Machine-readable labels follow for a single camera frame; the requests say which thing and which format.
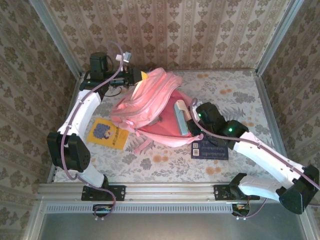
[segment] dark blue book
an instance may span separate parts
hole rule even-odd
[[[191,143],[191,158],[229,160],[228,147],[216,145],[217,142],[214,140],[213,137],[204,135],[202,140],[194,141]]]

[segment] black cable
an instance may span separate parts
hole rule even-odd
[[[108,98],[118,96],[122,92],[122,87],[118,86],[118,88],[120,88],[120,92],[118,92],[117,94],[115,94],[115,95],[104,95],[104,96],[108,97]]]
[[[109,55],[106,55],[106,57],[110,60],[111,65],[112,65],[112,69],[108,71],[108,73],[109,73],[109,72],[112,72],[114,70],[115,64],[114,64],[114,61],[112,61],[112,59],[111,59],[111,57]]]
[[[84,80],[87,80],[87,77],[88,77],[89,73],[91,73],[90,69],[85,72],[85,75],[84,75],[84,78],[83,78]]]
[[[309,203],[308,206],[313,208],[320,208],[320,204],[316,204],[316,203]]]

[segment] vent slot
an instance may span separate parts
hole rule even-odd
[[[93,213],[92,203],[49,203],[47,214],[60,213]],[[118,203],[114,213],[118,214],[221,214],[232,213],[231,204],[134,204]]]

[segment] cable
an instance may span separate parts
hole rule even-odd
[[[248,202],[247,202],[247,205],[249,205],[249,211],[250,211],[250,208],[251,208],[251,206],[250,206],[250,196],[248,196]]]
[[[112,191],[108,190],[108,189],[104,189],[104,188],[101,188],[101,187],[96,187],[96,186],[94,186],[94,185],[86,182],[84,179],[82,179],[82,178],[79,177],[79,176],[78,176],[78,179],[79,179],[81,182],[83,182],[84,184],[88,184],[88,186],[89,186],[90,188],[93,188],[93,189],[96,189],[96,190],[100,190],[100,191],[105,191],[105,192],[109,193],[109,194],[112,196],[112,207],[111,207],[109,213],[107,213],[106,216],[105,216],[105,217],[108,217],[109,214],[110,214],[110,213],[115,209],[115,207],[116,207],[116,196],[114,195],[114,193],[113,193]],[[95,217],[97,217],[97,209],[103,208],[103,207],[104,207],[103,205],[96,206],[96,207],[94,208],[94,210],[93,210],[93,211],[94,211],[94,212],[93,212],[93,215],[94,215]]]
[[[248,219],[248,218],[252,218],[253,216],[257,215],[257,214],[260,212],[260,210],[264,207],[264,205],[265,205],[266,202],[267,202],[267,199],[268,199],[268,198],[265,198],[265,199],[263,200],[262,205],[258,208],[257,211],[255,211],[255,213],[249,214],[249,213],[250,213],[250,209],[249,209],[249,213],[248,213],[247,216],[243,216],[243,215],[242,215],[241,213],[239,213],[238,211],[233,211],[233,212],[239,215],[239,216],[237,216],[237,219],[238,219],[238,218],[241,218],[241,219],[244,219],[244,220],[245,220],[245,219]]]
[[[115,64],[114,64],[114,61],[112,61],[112,59],[111,59],[111,57],[109,55],[106,55],[106,57],[110,60],[111,65],[112,65],[112,69],[107,72],[107,73],[109,73],[109,72],[112,72],[114,70]]]
[[[108,43],[115,44],[115,45],[118,47],[118,49],[120,50],[120,53],[121,53],[121,61],[120,61],[119,68],[117,69],[117,71],[116,71],[110,78],[106,79],[104,82],[102,82],[102,83],[100,83],[98,86],[94,87],[91,91],[89,91],[89,92],[80,100],[80,102],[78,103],[78,105],[77,105],[76,108],[74,109],[74,112],[73,112],[73,114],[71,115],[71,118],[70,118],[70,120],[69,120],[69,122],[68,122],[68,125],[66,126],[65,131],[64,131],[64,133],[63,133],[63,135],[62,135],[61,145],[60,145],[60,154],[61,154],[61,161],[62,161],[62,165],[63,165],[63,170],[64,170],[65,174],[68,176],[69,179],[71,179],[71,180],[76,180],[77,178],[79,178],[79,180],[81,180],[81,181],[82,181],[83,183],[85,183],[85,184],[88,184],[88,185],[91,186],[92,188],[97,189],[97,190],[100,190],[100,191],[105,191],[105,192],[107,192],[107,193],[109,193],[109,194],[112,195],[113,206],[112,206],[110,212],[108,213],[108,214],[110,214],[110,213],[112,212],[112,210],[114,209],[115,205],[116,205],[116,197],[115,197],[115,195],[114,195],[111,191],[109,191],[109,190],[107,190],[107,189],[104,189],[104,188],[101,188],[101,187],[96,187],[96,186],[94,186],[94,185],[91,185],[90,183],[86,182],[86,181],[83,180],[81,177],[79,177],[77,173],[76,173],[74,176],[71,176],[70,173],[69,173],[69,171],[68,171],[67,165],[66,165],[65,149],[64,149],[67,133],[68,133],[68,131],[70,130],[70,128],[71,128],[71,126],[72,126],[72,122],[73,122],[73,120],[75,119],[75,117],[76,117],[76,115],[77,115],[77,113],[78,113],[81,105],[83,104],[83,102],[84,102],[92,93],[94,93],[97,89],[99,89],[100,87],[104,86],[105,84],[107,84],[108,82],[110,82],[112,79],[114,79],[114,78],[118,75],[118,73],[121,71],[121,69],[122,69],[122,67],[123,67],[123,64],[124,64],[124,52],[122,51],[121,46],[120,46],[117,42],[115,42],[115,41],[109,41]]]
[[[316,203],[309,203],[308,206],[313,208],[320,208],[320,204],[316,204]]]
[[[227,145],[219,146],[219,145],[217,145],[217,144],[214,144],[214,143],[210,140],[209,135],[206,134],[206,133],[204,133],[204,134],[206,135],[206,140],[207,140],[211,145],[213,145],[213,146],[215,146],[215,147],[226,147],[226,146],[227,146]]]
[[[308,176],[306,176],[303,172],[301,172],[300,170],[296,169],[294,166],[292,166],[290,163],[288,163],[287,161],[283,160],[281,157],[279,157],[277,154],[275,154],[274,152],[272,152],[271,150],[269,150],[268,148],[264,147],[263,145],[260,145],[257,142],[248,140],[248,139],[244,139],[244,138],[238,138],[238,137],[230,137],[230,136],[221,136],[221,135],[217,135],[214,134],[212,132],[207,131],[206,129],[204,129],[196,120],[196,117],[194,115],[194,111],[192,111],[193,106],[196,105],[198,102],[198,100],[196,98],[194,98],[191,103],[190,103],[190,113],[191,113],[191,117],[194,121],[194,123],[197,125],[198,128],[200,128],[204,133],[213,136],[215,138],[220,138],[220,139],[225,139],[225,140],[232,140],[232,141],[243,141],[249,144],[252,144],[254,146],[259,147],[260,149],[266,151],[267,153],[269,153],[270,155],[272,155],[273,157],[275,157],[276,159],[278,159],[281,163],[283,163],[284,165],[286,165],[288,168],[292,169],[293,171],[295,171],[296,173],[298,173],[300,176],[302,176],[304,179],[306,179],[309,183],[311,183],[314,187],[316,187],[318,190],[320,190],[320,186],[318,184],[316,184],[314,181],[312,181]]]
[[[122,87],[121,86],[118,86],[118,88],[120,88],[120,92],[118,92],[117,94],[114,94],[114,95],[104,95],[105,97],[115,97],[115,96],[118,96],[121,92],[122,92]]]

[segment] yellow book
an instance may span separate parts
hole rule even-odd
[[[115,126],[110,120],[97,118],[91,128],[87,141],[106,147],[123,150],[129,132]]]

